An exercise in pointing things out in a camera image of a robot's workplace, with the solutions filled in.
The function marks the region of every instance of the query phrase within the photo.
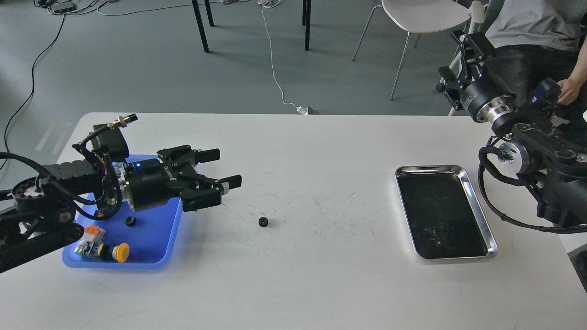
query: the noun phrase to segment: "metal tray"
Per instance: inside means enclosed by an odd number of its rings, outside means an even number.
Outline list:
[[[489,258],[497,243],[458,165],[404,166],[397,186],[416,254],[425,260]]]

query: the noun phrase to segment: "white table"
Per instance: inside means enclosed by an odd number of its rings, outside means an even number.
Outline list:
[[[69,144],[118,115],[86,115]],[[68,268],[56,251],[0,275],[1,329],[587,326],[587,294],[559,238],[502,223],[483,202],[495,258],[429,264],[412,250],[395,170],[459,164],[476,186],[488,124],[151,113],[123,134],[133,154],[182,144],[219,148],[221,159],[198,165],[200,173],[241,174],[242,187],[224,196],[224,206],[183,215],[173,256],[160,270]],[[59,162],[78,158],[67,149]],[[506,213],[541,221],[523,188],[487,183]],[[269,227],[257,224],[263,215]]]

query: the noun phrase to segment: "blue tray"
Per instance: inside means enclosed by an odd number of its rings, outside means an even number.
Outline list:
[[[127,161],[138,161],[154,158],[154,156],[131,155]],[[95,206],[83,206],[89,214],[96,211]],[[132,215],[137,223],[128,227],[124,220]],[[153,270],[163,266],[171,257],[176,240],[177,228],[181,218],[181,200],[172,198],[163,206],[140,212],[133,212],[125,202],[120,211],[108,220],[94,221],[79,215],[76,222],[82,226],[95,224],[106,230],[104,243],[126,243],[130,247],[126,262],[101,261],[92,257],[77,255],[74,249],[77,242],[63,248],[61,259],[68,267],[76,268],[107,268],[117,270]]]

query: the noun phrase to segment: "white chair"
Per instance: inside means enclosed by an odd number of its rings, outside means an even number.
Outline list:
[[[373,7],[359,45],[353,56],[353,60],[357,57],[365,32],[369,27],[371,18],[376,8],[383,8],[385,13],[403,30],[407,31],[406,44],[400,60],[400,66],[397,69],[396,80],[393,83],[392,95],[390,100],[393,100],[393,95],[396,91],[397,80],[402,71],[404,57],[410,36],[412,33],[432,33],[439,32],[453,28],[459,24],[464,23],[469,18],[469,11],[467,8],[459,5],[452,0],[382,0],[381,5]]]

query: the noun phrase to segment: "black table leg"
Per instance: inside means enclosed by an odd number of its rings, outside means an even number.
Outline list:
[[[312,12],[312,0],[304,0],[306,2],[306,50],[310,50],[310,13]]]
[[[198,30],[200,30],[200,37],[202,38],[204,52],[210,53],[210,49],[208,48],[208,40],[206,40],[206,32],[204,31],[204,24],[202,23],[202,15],[200,15],[200,8],[198,7],[198,0],[191,0],[191,4],[194,7],[195,20],[198,22]]]
[[[303,0],[302,3],[302,25],[306,25],[306,0]]]
[[[214,20],[212,19],[212,10],[210,10],[210,0],[204,0],[204,5],[206,6],[206,14],[208,15],[208,23],[210,26],[214,27]]]

